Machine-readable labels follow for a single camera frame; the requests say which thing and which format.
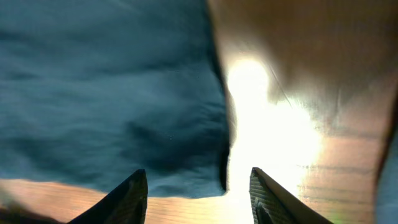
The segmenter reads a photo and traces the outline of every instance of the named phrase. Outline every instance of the wooden floor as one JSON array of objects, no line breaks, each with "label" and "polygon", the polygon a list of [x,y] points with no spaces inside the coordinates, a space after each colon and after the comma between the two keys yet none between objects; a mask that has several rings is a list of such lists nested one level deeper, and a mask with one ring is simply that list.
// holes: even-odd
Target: wooden floor
[{"label": "wooden floor", "polygon": [[[231,105],[229,192],[150,198],[146,223],[252,223],[253,166],[334,223],[374,223],[398,91],[398,3],[211,0],[210,9]],[[104,196],[56,183],[0,184],[63,222]]]}]

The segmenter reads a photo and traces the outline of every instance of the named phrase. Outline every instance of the wooden table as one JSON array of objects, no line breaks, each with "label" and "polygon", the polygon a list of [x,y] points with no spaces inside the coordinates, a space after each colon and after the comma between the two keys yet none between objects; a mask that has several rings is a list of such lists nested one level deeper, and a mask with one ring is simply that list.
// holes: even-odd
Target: wooden table
[{"label": "wooden table", "polygon": [[[258,166],[334,223],[373,223],[397,96],[398,3],[211,0],[231,128],[224,197],[150,198],[146,223],[252,223]],[[33,211],[69,221],[104,194],[0,181]]]}]

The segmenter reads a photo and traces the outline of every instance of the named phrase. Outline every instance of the wooden surface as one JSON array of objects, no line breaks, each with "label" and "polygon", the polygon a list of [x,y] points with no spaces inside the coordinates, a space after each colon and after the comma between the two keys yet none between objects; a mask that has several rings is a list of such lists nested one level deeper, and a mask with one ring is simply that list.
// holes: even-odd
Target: wooden surface
[{"label": "wooden surface", "polygon": [[[146,223],[252,223],[253,166],[332,222],[374,222],[397,96],[397,3],[327,2],[210,1],[231,105],[229,192],[150,198]],[[0,184],[64,222],[104,196],[56,183]]]}]

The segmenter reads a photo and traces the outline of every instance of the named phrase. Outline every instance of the wood grain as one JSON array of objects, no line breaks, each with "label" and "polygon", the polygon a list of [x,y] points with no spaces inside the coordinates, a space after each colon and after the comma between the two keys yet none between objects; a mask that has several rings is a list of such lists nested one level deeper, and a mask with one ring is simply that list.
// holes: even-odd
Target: wood grain
[{"label": "wood grain", "polygon": [[[374,222],[377,170],[397,96],[398,41],[390,29],[397,3],[327,2],[209,2],[231,105],[229,192],[150,198],[146,223],[252,223],[252,166],[332,222]],[[252,79],[256,74],[266,85]],[[104,196],[57,183],[0,184],[63,222]]]}]

